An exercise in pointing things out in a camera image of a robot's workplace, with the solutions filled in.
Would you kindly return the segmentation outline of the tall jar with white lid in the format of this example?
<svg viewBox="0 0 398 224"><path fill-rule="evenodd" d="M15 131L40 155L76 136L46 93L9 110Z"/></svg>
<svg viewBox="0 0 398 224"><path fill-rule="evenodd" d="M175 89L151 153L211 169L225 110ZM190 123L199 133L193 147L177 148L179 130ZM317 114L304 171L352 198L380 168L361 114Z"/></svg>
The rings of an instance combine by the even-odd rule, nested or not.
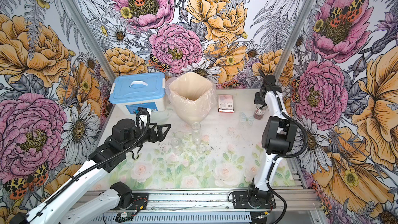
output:
<svg viewBox="0 0 398 224"><path fill-rule="evenodd" d="M257 120L263 119L263 117L266 113L266 110L267 110L266 105L257 104L256 109L254 111L254 118Z"/></svg>

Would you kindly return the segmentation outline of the clear jar with dried flowers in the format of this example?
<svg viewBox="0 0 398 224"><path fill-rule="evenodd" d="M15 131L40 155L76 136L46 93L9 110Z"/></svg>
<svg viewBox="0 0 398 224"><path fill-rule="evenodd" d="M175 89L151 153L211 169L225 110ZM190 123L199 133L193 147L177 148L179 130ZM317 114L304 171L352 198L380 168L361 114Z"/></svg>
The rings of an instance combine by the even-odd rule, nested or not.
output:
<svg viewBox="0 0 398 224"><path fill-rule="evenodd" d="M204 144L202 136L202 126L199 122L195 122L191 125L192 141L195 145L201 146Z"/></svg>

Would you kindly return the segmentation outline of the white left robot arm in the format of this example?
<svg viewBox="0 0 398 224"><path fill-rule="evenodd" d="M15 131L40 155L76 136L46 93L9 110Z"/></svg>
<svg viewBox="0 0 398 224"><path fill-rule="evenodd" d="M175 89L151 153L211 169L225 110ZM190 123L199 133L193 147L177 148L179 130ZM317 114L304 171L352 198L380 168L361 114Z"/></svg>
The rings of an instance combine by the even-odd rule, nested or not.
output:
<svg viewBox="0 0 398 224"><path fill-rule="evenodd" d="M87 223L107 210L130 207L133 203L130 187L123 182L117 182L94 200L82 205L76 213L70 212L92 186L126 159L127 153L141 148L146 142L164 141L171 127L170 124L151 123L139 118L118 121L112 128L111 136L61 188L28 213L17 213L10 223Z"/></svg>

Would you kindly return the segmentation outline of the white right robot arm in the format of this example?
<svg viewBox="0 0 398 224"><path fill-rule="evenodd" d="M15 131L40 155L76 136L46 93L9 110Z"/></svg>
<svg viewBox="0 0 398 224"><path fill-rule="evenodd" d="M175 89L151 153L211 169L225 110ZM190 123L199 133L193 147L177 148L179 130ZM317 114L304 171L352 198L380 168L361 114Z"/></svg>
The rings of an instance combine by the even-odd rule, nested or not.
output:
<svg viewBox="0 0 398 224"><path fill-rule="evenodd" d="M287 116L283 105L281 90L275 84L265 82L255 97L268 114L268 120L262 134L262 148L265 158L260 172L253 178L248 187L248 202L254 208L270 206L271 185L282 159L292 150L298 126Z"/></svg>

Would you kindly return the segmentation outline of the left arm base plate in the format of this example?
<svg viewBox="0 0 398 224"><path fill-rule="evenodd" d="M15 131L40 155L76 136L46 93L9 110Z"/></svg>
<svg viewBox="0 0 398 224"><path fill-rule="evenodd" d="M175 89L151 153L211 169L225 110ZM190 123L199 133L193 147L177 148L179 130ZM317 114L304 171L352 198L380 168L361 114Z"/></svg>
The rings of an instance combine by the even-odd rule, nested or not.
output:
<svg viewBox="0 0 398 224"><path fill-rule="evenodd" d="M112 211L141 211L147 208L149 193L133 192L125 194Z"/></svg>

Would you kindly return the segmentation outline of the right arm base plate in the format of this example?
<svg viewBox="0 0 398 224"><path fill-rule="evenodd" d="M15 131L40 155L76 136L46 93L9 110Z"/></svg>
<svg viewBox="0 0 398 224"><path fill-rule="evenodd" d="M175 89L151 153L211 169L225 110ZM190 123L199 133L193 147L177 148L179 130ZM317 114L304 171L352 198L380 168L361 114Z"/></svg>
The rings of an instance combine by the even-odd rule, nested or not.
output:
<svg viewBox="0 0 398 224"><path fill-rule="evenodd" d="M235 209L274 209L276 203L270 191L260 191L259 196L250 195L246 191L233 191L228 196Z"/></svg>

